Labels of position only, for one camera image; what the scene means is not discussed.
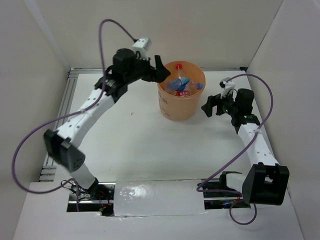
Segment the crushed blue label bottle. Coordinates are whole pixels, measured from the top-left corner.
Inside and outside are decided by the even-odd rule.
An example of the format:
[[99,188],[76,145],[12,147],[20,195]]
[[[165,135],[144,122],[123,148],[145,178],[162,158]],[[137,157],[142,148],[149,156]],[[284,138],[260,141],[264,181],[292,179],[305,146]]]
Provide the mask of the crushed blue label bottle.
[[190,79],[187,77],[180,77],[175,79],[167,80],[164,84],[164,90],[168,93],[181,91],[189,83]]

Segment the red label water bottle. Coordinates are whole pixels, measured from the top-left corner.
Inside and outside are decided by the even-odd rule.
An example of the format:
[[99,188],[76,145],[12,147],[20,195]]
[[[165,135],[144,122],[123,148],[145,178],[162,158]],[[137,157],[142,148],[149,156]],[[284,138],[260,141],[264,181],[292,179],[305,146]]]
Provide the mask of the red label water bottle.
[[202,83],[194,82],[187,76],[181,63],[178,63],[175,68],[177,73],[172,87],[174,89],[173,93],[177,97],[189,97],[203,88]]

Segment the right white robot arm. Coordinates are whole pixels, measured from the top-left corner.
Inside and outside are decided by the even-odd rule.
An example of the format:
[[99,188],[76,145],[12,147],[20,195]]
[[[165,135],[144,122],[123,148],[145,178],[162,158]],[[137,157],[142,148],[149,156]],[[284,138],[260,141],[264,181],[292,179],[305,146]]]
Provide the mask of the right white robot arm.
[[218,184],[223,196],[240,192],[247,204],[280,206],[285,198],[290,176],[289,169],[282,166],[272,155],[264,136],[260,132],[259,119],[252,113],[254,92],[240,88],[233,96],[231,90],[226,94],[209,96],[201,108],[207,115],[227,114],[231,117],[237,135],[243,141],[251,168],[248,174],[224,171]]

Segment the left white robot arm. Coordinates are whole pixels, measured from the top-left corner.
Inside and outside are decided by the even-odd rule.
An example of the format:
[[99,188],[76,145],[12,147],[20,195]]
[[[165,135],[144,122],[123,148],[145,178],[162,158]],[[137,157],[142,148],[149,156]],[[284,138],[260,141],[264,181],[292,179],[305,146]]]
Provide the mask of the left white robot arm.
[[74,117],[56,130],[46,130],[43,138],[48,155],[63,166],[81,188],[88,200],[97,197],[99,181],[85,164],[85,154],[79,150],[84,137],[98,119],[128,91],[128,86],[137,80],[162,83],[170,76],[161,57],[155,55],[155,66],[149,58],[138,52],[122,48],[113,56],[113,64],[94,85],[90,96]]

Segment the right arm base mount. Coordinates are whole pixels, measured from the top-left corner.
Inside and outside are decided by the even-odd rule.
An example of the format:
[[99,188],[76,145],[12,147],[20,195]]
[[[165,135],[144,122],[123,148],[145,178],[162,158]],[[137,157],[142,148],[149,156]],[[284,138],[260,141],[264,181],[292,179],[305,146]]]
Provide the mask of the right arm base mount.
[[203,193],[205,210],[229,209],[232,204],[242,200],[240,193],[227,186],[229,175],[243,177],[243,174],[237,171],[223,171],[219,178],[213,178],[199,188]]

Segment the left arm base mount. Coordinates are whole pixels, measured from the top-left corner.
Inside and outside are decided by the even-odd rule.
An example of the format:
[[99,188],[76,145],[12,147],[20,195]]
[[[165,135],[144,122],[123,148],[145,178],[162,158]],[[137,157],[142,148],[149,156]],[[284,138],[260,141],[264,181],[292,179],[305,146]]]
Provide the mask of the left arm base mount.
[[62,180],[60,185],[69,192],[66,209],[68,213],[95,212],[104,217],[115,215],[115,182],[100,182],[92,194],[80,186],[77,188],[73,180],[70,182]]

